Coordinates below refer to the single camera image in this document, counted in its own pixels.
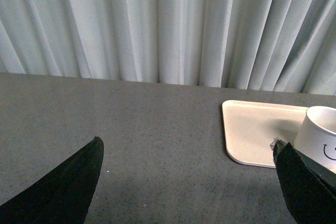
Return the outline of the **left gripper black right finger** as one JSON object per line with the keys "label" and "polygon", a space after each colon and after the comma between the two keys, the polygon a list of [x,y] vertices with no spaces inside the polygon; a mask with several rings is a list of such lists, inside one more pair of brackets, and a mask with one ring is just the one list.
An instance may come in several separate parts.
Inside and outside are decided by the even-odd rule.
{"label": "left gripper black right finger", "polygon": [[335,173],[279,138],[270,147],[287,209],[296,223],[335,223]]}

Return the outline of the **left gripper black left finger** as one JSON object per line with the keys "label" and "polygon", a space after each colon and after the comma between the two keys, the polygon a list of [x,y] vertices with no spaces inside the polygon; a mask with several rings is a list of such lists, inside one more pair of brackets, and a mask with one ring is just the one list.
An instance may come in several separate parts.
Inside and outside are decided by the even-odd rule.
{"label": "left gripper black left finger", "polygon": [[101,138],[1,205],[1,223],[84,223],[100,176]]}

